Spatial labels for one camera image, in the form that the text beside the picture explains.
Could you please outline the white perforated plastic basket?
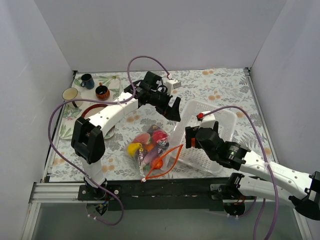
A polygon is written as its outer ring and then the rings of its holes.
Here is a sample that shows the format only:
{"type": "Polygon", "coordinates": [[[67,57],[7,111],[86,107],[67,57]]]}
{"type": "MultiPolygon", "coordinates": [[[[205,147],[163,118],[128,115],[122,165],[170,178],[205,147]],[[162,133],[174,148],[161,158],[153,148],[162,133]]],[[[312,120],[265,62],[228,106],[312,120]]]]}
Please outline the white perforated plastic basket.
{"type": "MultiPolygon", "coordinates": [[[[208,104],[203,101],[191,99],[188,100],[181,112],[181,120],[178,122],[170,135],[171,145],[185,145],[185,127],[195,127],[200,125],[197,120],[197,114],[210,112],[217,109],[217,106],[208,104]]],[[[224,141],[233,139],[234,130],[237,123],[237,115],[230,110],[223,109],[214,114],[215,120],[218,121],[218,134],[224,141]]],[[[201,149],[183,148],[179,155],[178,161],[194,169],[203,172],[218,175],[222,172],[223,167],[218,163],[211,161],[206,153],[201,149]]]]}

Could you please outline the yellow fake lemon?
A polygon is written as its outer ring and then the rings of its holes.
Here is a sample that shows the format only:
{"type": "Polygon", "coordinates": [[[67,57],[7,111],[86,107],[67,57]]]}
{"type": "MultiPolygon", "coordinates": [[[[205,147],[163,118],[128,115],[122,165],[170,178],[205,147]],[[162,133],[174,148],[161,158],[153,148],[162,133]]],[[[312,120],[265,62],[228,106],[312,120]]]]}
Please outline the yellow fake lemon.
{"type": "Polygon", "coordinates": [[[130,143],[127,147],[127,153],[129,154],[130,157],[134,157],[136,152],[142,148],[142,144],[139,143],[139,142],[136,142],[136,143],[130,143]]]}

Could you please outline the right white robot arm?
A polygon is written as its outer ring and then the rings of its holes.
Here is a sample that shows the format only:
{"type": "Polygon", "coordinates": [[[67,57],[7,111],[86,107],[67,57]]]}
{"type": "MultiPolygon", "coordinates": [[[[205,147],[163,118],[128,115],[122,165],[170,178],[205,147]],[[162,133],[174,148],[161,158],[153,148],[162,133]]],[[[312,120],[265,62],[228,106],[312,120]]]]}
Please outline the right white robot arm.
{"type": "Polygon", "coordinates": [[[218,134],[219,123],[213,127],[187,126],[185,147],[202,149],[211,161],[224,168],[234,169],[222,196],[240,196],[278,201],[295,209],[306,218],[320,219],[320,173],[292,170],[263,158],[236,142],[224,141],[218,134]]]}

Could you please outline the aluminium frame rail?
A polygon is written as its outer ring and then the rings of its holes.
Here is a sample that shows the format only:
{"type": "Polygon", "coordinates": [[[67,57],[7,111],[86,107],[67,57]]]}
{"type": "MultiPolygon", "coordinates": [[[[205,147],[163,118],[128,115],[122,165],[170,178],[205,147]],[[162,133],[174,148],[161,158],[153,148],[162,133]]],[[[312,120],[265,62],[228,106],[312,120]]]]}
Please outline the aluminium frame rail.
{"type": "MultiPolygon", "coordinates": [[[[223,183],[213,183],[206,179],[160,179],[140,182],[139,180],[109,181],[105,187],[118,198],[133,197],[200,197],[213,200],[236,200],[241,196],[246,199],[276,199],[273,185],[270,182],[249,178],[240,187],[231,187],[223,183]]],[[[86,185],[80,183],[36,183],[33,186],[32,200],[46,201],[71,199],[73,201],[97,201],[100,198],[90,193],[86,185]]]]}

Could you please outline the red rimmed plate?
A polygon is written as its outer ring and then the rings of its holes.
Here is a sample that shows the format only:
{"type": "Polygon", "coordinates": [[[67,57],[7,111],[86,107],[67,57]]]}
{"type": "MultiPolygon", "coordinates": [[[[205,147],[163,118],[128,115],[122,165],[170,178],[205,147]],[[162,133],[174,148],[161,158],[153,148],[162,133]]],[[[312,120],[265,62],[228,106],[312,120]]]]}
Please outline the red rimmed plate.
{"type": "MultiPolygon", "coordinates": [[[[89,106],[88,108],[86,108],[84,110],[84,112],[81,114],[81,117],[84,119],[88,119],[91,116],[97,114],[99,111],[103,110],[105,107],[107,106],[107,104],[102,104],[102,103],[98,103],[98,104],[94,104],[89,106]]],[[[116,131],[116,127],[113,126],[104,136],[105,139],[110,139],[111,137],[114,136],[116,131]]]]}

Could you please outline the leaf patterned serving tray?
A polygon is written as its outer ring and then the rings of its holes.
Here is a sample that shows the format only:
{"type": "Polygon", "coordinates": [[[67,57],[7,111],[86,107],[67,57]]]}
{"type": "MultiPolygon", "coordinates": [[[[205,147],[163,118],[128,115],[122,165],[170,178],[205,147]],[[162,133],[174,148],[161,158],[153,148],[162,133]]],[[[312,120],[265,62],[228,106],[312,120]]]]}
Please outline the leaf patterned serving tray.
{"type": "MultiPolygon", "coordinates": [[[[92,78],[94,80],[93,89],[86,89],[85,87],[80,86],[82,74],[75,75],[74,81],[71,86],[72,88],[76,88],[80,92],[82,99],[98,100],[98,98],[96,97],[95,90],[98,87],[99,83],[102,83],[104,86],[107,86],[110,91],[110,96],[109,99],[107,99],[107,101],[112,102],[119,96],[121,89],[121,79],[118,75],[98,73],[90,74],[92,75],[92,78]]],[[[71,140],[76,120],[79,117],[81,117],[82,113],[86,108],[95,104],[95,102],[84,101],[79,108],[71,108],[69,105],[66,105],[62,114],[62,122],[59,129],[59,137],[63,140],[71,140]]]]}

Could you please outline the cream enamel mug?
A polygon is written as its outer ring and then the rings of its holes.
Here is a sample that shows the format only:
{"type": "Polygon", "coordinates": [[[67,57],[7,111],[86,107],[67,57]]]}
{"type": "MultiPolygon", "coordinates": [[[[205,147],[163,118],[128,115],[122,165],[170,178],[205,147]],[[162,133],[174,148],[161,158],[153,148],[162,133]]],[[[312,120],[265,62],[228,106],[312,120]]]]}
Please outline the cream enamel mug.
{"type": "Polygon", "coordinates": [[[81,100],[75,101],[75,99],[81,99],[82,97],[80,92],[74,87],[67,88],[62,93],[62,98],[64,101],[70,101],[67,105],[73,109],[78,109],[83,104],[83,101],[81,100]]]}

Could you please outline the dark blue mug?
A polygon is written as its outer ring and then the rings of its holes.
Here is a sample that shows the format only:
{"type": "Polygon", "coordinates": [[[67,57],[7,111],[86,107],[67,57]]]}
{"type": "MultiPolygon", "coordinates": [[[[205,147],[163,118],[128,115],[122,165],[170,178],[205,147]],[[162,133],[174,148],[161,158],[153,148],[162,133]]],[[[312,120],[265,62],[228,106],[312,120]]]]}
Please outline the dark blue mug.
{"type": "Polygon", "coordinates": [[[80,80],[81,80],[80,86],[82,88],[86,88],[88,90],[91,90],[91,89],[93,89],[95,87],[95,82],[93,80],[93,77],[89,73],[83,74],[81,76],[80,80]]]}

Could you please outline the red fake apple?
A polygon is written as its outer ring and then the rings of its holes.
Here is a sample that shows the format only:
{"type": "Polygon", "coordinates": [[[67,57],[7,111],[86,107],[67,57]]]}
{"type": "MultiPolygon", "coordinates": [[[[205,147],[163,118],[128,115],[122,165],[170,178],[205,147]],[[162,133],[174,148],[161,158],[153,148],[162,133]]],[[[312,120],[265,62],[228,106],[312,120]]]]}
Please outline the red fake apple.
{"type": "Polygon", "coordinates": [[[152,141],[154,143],[158,143],[159,141],[167,141],[168,137],[169,137],[168,134],[161,129],[155,130],[152,133],[152,141]]]}

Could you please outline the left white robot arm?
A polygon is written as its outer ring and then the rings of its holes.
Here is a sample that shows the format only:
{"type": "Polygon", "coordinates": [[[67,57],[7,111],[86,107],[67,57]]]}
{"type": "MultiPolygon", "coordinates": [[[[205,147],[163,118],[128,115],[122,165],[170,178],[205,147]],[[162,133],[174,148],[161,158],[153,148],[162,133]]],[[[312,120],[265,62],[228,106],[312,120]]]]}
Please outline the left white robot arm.
{"type": "Polygon", "coordinates": [[[71,147],[80,157],[84,170],[86,191],[95,199],[106,196],[107,180],[103,174],[101,158],[105,147],[105,135],[121,119],[144,105],[151,105],[167,120],[180,122],[180,102],[173,96],[162,78],[148,71],[144,79],[132,82],[115,100],[89,118],[79,117],[74,124],[71,147]]]}

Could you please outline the brown orange small cup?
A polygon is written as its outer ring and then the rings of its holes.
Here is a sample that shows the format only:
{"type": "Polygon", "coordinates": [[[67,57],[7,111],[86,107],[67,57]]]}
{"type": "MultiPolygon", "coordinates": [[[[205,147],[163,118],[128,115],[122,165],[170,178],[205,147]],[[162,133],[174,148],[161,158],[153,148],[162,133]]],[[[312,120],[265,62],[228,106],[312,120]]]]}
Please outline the brown orange small cup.
{"type": "Polygon", "coordinates": [[[99,100],[106,101],[110,97],[110,90],[100,82],[98,87],[95,89],[95,95],[99,100]]]}

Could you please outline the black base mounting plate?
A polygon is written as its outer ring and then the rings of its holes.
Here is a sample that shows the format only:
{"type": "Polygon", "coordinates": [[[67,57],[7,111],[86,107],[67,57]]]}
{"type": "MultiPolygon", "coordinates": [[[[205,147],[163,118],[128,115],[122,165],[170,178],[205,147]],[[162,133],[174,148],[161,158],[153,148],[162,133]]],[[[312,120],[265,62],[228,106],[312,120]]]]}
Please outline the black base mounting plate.
{"type": "Polygon", "coordinates": [[[106,189],[121,202],[103,190],[90,190],[81,185],[77,200],[103,202],[108,200],[110,211],[125,210],[184,210],[207,209],[223,211],[224,203],[243,204],[254,199],[234,189],[227,177],[178,178],[140,180],[111,180],[106,189]]]}

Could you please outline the clear zip top bag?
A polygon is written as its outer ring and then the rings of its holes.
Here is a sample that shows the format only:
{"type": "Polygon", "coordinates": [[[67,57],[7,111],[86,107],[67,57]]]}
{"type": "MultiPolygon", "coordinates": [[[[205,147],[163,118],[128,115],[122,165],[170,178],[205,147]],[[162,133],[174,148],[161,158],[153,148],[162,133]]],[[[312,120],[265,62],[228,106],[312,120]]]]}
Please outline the clear zip top bag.
{"type": "Polygon", "coordinates": [[[138,134],[129,144],[141,143],[142,148],[130,158],[137,165],[141,182],[158,179],[169,174],[178,162],[183,144],[171,144],[170,136],[165,141],[153,142],[152,134],[156,130],[163,130],[158,125],[151,125],[147,131],[138,134]]]}

